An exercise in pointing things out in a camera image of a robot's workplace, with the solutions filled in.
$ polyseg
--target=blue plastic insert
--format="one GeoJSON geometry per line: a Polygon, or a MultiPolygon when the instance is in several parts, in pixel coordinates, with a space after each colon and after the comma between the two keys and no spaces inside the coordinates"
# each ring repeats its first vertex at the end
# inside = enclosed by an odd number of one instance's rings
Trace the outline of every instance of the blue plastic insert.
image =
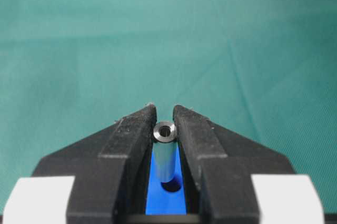
{"type": "Polygon", "coordinates": [[[179,158],[179,149],[177,148],[175,157],[175,178],[181,184],[177,192],[168,192],[163,189],[155,172],[155,160],[152,153],[150,180],[147,189],[146,211],[147,215],[185,215],[185,195],[182,185],[182,173],[179,158]]]}

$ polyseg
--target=white pad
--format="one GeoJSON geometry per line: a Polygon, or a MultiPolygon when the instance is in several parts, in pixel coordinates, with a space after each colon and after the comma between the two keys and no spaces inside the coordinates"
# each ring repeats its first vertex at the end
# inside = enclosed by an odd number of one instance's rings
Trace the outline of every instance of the white pad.
{"type": "Polygon", "coordinates": [[[252,175],[260,224],[324,224],[319,196],[308,175],[252,175]]]}
{"type": "Polygon", "coordinates": [[[66,224],[75,177],[20,178],[4,209],[3,224],[66,224]]]}

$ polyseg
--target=metal cylinder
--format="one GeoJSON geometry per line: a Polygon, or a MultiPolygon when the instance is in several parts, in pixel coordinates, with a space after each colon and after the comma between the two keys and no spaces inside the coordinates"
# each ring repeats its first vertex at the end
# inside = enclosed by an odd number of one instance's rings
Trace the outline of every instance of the metal cylinder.
{"type": "Polygon", "coordinates": [[[175,170],[176,127],[170,121],[161,121],[154,127],[153,136],[155,138],[153,153],[157,177],[160,182],[170,182],[174,177],[175,170]]]}

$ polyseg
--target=green fabric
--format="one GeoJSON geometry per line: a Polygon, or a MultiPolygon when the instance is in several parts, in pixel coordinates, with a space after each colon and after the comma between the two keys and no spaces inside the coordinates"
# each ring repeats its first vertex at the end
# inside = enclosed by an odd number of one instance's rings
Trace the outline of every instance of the green fabric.
{"type": "Polygon", "coordinates": [[[152,101],[286,154],[337,212],[337,0],[0,0],[0,212],[44,155],[152,101]]]}

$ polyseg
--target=hole in cylinder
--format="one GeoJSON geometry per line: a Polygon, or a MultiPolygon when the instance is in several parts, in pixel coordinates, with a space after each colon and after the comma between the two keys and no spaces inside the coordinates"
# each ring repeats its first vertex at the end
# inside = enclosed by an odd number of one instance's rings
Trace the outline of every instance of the hole in cylinder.
{"type": "Polygon", "coordinates": [[[160,127],[160,129],[159,129],[159,134],[160,134],[162,137],[168,137],[168,136],[170,136],[170,134],[171,134],[171,129],[170,129],[170,127],[168,127],[168,126],[162,126],[162,127],[160,127]]]}

